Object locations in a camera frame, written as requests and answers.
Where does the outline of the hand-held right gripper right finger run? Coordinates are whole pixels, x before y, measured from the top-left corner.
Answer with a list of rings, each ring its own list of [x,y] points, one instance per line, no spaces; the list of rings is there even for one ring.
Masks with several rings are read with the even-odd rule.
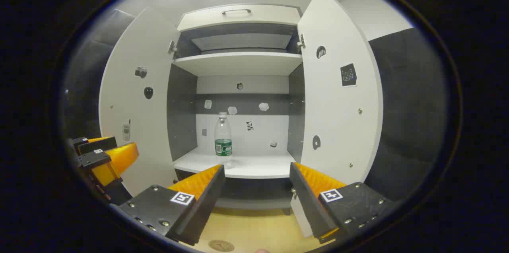
[[[387,217],[396,203],[362,182],[344,184],[318,170],[292,162],[289,178],[304,220],[320,243],[345,243]]]

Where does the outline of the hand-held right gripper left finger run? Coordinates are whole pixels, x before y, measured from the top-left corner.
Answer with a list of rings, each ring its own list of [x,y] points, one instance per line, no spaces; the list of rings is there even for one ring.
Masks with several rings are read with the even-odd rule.
[[[225,183],[218,164],[170,187],[151,185],[119,206],[119,215],[158,239],[199,242]]]

